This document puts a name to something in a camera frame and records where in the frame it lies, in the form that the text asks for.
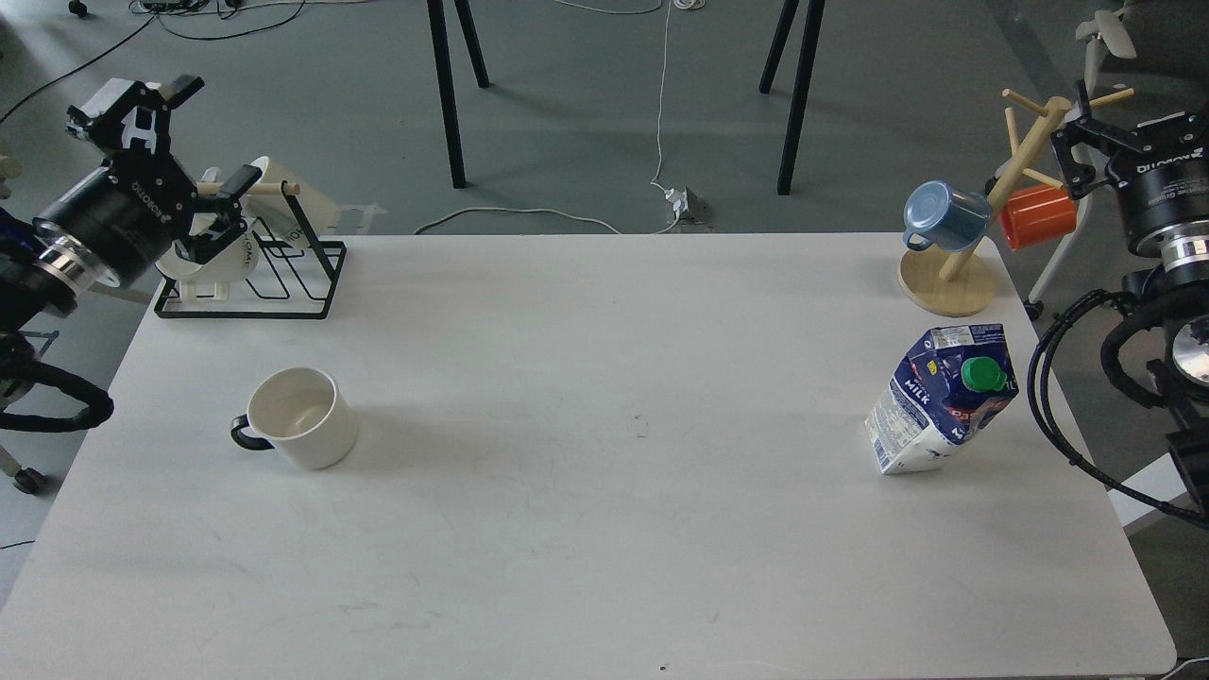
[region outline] white mug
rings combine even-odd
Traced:
[[[299,206],[306,214],[307,221],[311,223],[311,227],[314,229],[316,236],[336,226],[340,213],[336,202],[299,179],[297,174],[282,166],[279,161],[261,156],[248,165],[260,168],[261,175],[258,184],[280,185],[282,181],[290,181],[299,185]],[[302,227],[294,219],[294,213],[290,212],[290,207],[280,192],[248,194],[244,197],[244,203],[253,214],[260,215],[265,220],[268,231],[277,241],[284,241],[291,248],[299,249],[310,246]]]
[[[225,302],[231,295],[231,282],[247,278],[259,261],[260,246],[253,241],[251,232],[248,231],[204,265],[191,263],[169,248],[155,266],[160,273],[177,281],[183,300]],[[213,294],[207,298],[201,296],[198,284],[213,286]]]
[[[243,431],[251,427],[264,438]],[[313,368],[274,373],[253,392],[248,411],[231,421],[231,438],[244,449],[277,449],[302,469],[340,462],[357,442],[357,414],[336,381]]]

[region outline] wooden rod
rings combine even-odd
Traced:
[[[1016,150],[1020,148],[1020,132],[1016,127],[1016,109],[1005,106],[1003,117],[1007,120],[1007,145],[1012,149],[1012,154],[1016,154]]]
[[[1035,171],[1032,168],[1024,168],[1024,177],[1028,177],[1030,179],[1035,179],[1035,180],[1040,181],[1041,184],[1045,184],[1047,186],[1053,186],[1054,189],[1062,189],[1062,186],[1063,186],[1063,184],[1060,181],[1058,181],[1057,179],[1049,177],[1048,174],[1042,174],[1042,173],[1040,173],[1040,172],[1037,172],[1037,171]]]
[[[1011,90],[1005,90],[1003,91],[1003,97],[1007,97],[1008,99],[1016,102],[1017,104],[1024,106],[1025,109],[1032,111],[1034,114],[1037,114],[1039,116],[1045,116],[1046,115],[1046,108],[1045,106],[1042,106],[1041,104],[1037,104],[1032,99],[1029,99],[1024,94],[1020,94],[1018,92],[1012,92]]]
[[[219,188],[220,186],[222,186],[222,184],[220,184],[218,181],[198,181],[197,183],[197,192],[201,194],[201,195],[203,195],[203,196],[214,195],[214,194],[219,192]],[[290,196],[297,196],[301,192],[302,192],[302,188],[299,186],[296,183],[287,183],[285,184],[285,194],[288,194]],[[282,194],[282,185],[280,184],[264,184],[264,183],[261,183],[261,184],[253,184],[251,189],[248,190],[248,194],[249,195],[256,195],[256,196],[265,196],[267,194],[280,195]]]
[[[1112,94],[1105,94],[1104,97],[1097,97],[1095,99],[1092,99],[1091,102],[1088,102],[1088,104],[1091,104],[1093,108],[1095,108],[1095,106],[1103,106],[1105,104],[1112,104],[1113,102],[1120,102],[1122,99],[1128,99],[1128,98],[1130,98],[1133,96],[1134,96],[1133,87],[1127,87],[1124,90],[1118,90],[1118,91],[1113,92]]]
[[[1020,178],[1024,177],[1024,168],[1032,165],[1037,160],[1037,155],[1041,154],[1041,149],[1049,142],[1049,136],[1053,131],[1063,122],[1063,116],[1065,116],[1072,105],[1070,99],[1063,97],[1051,97],[1046,102],[1045,109],[1042,109],[1041,117],[1032,123],[1029,128],[1029,134],[1024,137],[1024,142],[1012,154],[1012,160],[1007,163],[1007,168],[1003,171],[1002,177],[995,183],[995,188],[990,190],[990,195],[987,196],[987,201],[990,202],[990,218],[988,221],[994,221],[999,213],[1007,204],[1007,200],[1012,196],[1012,191],[1016,191],[1016,186],[1020,183]],[[962,267],[973,257],[974,249],[978,244],[973,244],[960,253],[953,253],[949,259],[944,260],[944,266],[941,267],[941,278],[944,281],[953,281],[961,273]]]

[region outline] chair wheel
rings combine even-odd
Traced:
[[[1043,311],[1046,311],[1045,302],[1034,302],[1031,300],[1024,302],[1024,313],[1029,315],[1029,321],[1037,321],[1041,318],[1041,312]]]
[[[46,477],[36,469],[27,467],[13,476],[12,485],[19,489],[23,494],[33,495],[46,485]]]

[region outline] gray floor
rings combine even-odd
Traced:
[[[597,0],[618,10],[652,4]],[[831,4],[792,196],[777,196],[774,186],[799,29],[773,94],[763,97],[756,85],[780,2],[710,0],[699,12],[673,11],[660,180],[688,185],[710,203],[711,224],[696,231],[901,230],[903,201],[918,184],[945,178],[979,189],[1006,159],[1001,88],[1040,100],[1071,94],[1082,70],[1074,28],[1093,10],[1112,5]],[[122,1],[93,0],[91,8],[94,16],[81,22],[65,2],[0,0],[0,105],[12,105],[143,21]],[[341,204],[377,206],[369,224],[374,234],[407,234],[468,206],[553,207],[626,232],[663,229],[666,203],[648,180],[658,160],[667,15],[604,16],[549,0],[480,0],[474,11],[490,90],[474,87],[459,33],[451,34],[469,189],[450,186],[423,2],[381,0],[312,5],[289,25],[219,42],[186,41],[150,25],[0,126],[25,169],[10,181],[15,196],[4,207],[30,217],[97,165],[91,146],[62,132],[68,104],[83,103],[109,77],[163,81],[193,73],[207,87],[174,115],[173,149],[195,175],[208,166],[230,172],[268,154]],[[225,22],[210,15],[164,23],[219,35],[291,12],[272,7]],[[1170,79],[1105,76],[1109,85],[1118,80],[1141,91],[1106,113],[1120,122],[1199,108],[1204,97],[1198,87]],[[1028,125],[1026,116],[1020,120]],[[348,230],[361,224],[357,211],[345,218]],[[438,230],[600,227],[549,215],[472,214]],[[1003,248],[1018,289],[1031,287],[1051,252],[1052,244],[1023,253]],[[1076,254],[1045,300],[1051,309],[1064,307],[1091,288],[1117,287],[1120,275],[1144,266],[1149,263],[1123,248],[1111,196],[1100,196]],[[152,284],[149,277],[139,287]],[[105,382],[139,316],[135,305],[89,295],[69,319],[39,319],[34,329],[62,332],[47,361]],[[1074,334],[1058,371],[1092,453],[1110,472],[1126,476],[1162,453],[1162,434],[1172,427],[1165,415],[1130,405],[1100,374],[1095,347],[1111,321],[1105,312]],[[1023,363],[1030,350],[1014,348],[1017,361]],[[1143,346],[1135,353],[1143,358],[1153,351]],[[1013,408],[1025,408],[1020,402]],[[53,396],[31,396],[18,409],[41,405],[57,404]],[[66,473],[79,443],[70,436],[4,438],[19,459],[57,477]],[[0,544],[35,537],[52,497],[2,491]],[[1209,653],[1209,536],[1163,521],[1133,544],[1180,655]],[[24,551],[0,553],[0,603]]]

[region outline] green cap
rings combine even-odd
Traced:
[[[961,382],[974,392],[999,392],[1007,385],[1007,374],[990,357],[961,362]]]

